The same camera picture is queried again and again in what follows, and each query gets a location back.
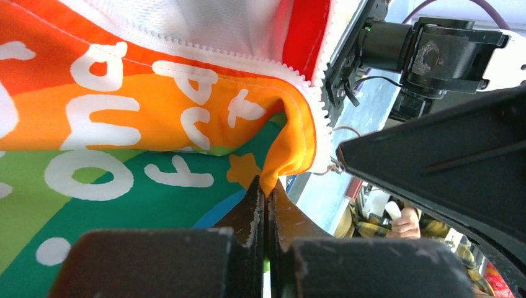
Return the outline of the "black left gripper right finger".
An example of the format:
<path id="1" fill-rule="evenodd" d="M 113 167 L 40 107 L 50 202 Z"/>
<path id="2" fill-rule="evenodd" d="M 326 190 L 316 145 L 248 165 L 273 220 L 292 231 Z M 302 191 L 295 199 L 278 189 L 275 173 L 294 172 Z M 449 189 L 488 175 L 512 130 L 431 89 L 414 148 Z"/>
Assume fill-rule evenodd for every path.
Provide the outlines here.
<path id="1" fill-rule="evenodd" d="M 473 297 L 456 256 L 431 239 L 336 238 L 277 184 L 267 199 L 273 297 Z"/>

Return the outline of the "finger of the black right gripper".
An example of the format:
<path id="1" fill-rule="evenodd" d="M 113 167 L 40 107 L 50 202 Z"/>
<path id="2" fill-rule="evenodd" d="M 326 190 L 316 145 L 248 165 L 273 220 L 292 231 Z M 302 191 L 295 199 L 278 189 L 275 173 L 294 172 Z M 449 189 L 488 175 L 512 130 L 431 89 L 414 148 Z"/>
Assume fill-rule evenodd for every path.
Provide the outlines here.
<path id="1" fill-rule="evenodd" d="M 525 295 L 525 87 L 339 144 L 353 176 L 466 235 Z"/>

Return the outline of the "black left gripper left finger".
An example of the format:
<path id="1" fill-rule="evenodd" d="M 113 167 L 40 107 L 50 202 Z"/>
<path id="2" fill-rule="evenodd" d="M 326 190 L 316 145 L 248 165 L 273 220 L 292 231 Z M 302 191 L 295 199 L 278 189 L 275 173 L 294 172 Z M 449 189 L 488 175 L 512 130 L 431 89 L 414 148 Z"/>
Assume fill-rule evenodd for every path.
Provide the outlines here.
<path id="1" fill-rule="evenodd" d="M 255 177 L 211 228 L 98 229 L 71 248 L 50 297 L 261 297 L 264 201 Z"/>

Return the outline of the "red white cartoon jacket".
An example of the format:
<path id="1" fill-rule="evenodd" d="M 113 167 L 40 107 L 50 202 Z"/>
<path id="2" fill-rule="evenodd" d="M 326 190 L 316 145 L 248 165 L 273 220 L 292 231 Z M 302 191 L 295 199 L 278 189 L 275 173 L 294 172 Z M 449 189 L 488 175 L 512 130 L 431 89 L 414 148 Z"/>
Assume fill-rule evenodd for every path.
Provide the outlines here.
<path id="1" fill-rule="evenodd" d="M 1 296 L 82 234 L 208 228 L 330 164 L 323 71 L 357 1 L 2 1 Z"/>

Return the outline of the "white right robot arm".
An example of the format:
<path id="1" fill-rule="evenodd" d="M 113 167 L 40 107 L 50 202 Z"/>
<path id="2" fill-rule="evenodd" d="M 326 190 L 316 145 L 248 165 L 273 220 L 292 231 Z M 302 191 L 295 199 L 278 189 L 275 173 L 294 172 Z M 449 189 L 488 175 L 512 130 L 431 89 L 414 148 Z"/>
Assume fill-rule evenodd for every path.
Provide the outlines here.
<path id="1" fill-rule="evenodd" d="M 482 96 L 342 142 L 345 170 L 473 240 L 525 296 L 525 37 L 471 21 L 372 22 L 363 65 L 401 73 L 401 94 Z"/>

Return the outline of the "person in plaid shirt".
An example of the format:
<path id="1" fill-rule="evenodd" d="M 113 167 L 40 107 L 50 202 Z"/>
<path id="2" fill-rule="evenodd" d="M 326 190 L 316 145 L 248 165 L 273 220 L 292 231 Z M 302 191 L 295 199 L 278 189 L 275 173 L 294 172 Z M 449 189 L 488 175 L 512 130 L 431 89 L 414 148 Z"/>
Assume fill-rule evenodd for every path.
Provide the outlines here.
<path id="1" fill-rule="evenodd" d="M 334 232 L 336 238 L 352 237 L 382 237 L 420 239 L 430 238 L 445 243 L 451 228 L 426 214 L 418 208 L 399 201 L 401 217 L 393 223 L 382 225 L 377 219 L 366 219 L 358 213 L 356 206 L 349 204 Z M 466 236 L 462 236 L 455 254 L 466 269 L 467 275 L 472 280 L 472 289 L 477 294 L 495 296 L 490 283 L 479 273 L 476 260 L 471 251 L 472 244 Z"/>

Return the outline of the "red patterned bag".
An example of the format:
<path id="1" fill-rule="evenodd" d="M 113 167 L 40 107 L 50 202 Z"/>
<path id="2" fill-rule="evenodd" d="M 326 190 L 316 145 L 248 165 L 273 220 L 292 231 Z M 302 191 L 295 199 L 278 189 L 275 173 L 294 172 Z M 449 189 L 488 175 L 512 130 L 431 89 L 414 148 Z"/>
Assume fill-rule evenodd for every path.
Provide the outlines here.
<path id="1" fill-rule="evenodd" d="M 493 290 L 496 297 L 514 298 L 511 289 L 504 281 L 493 264 L 488 263 L 484 273 L 484 278 Z"/>

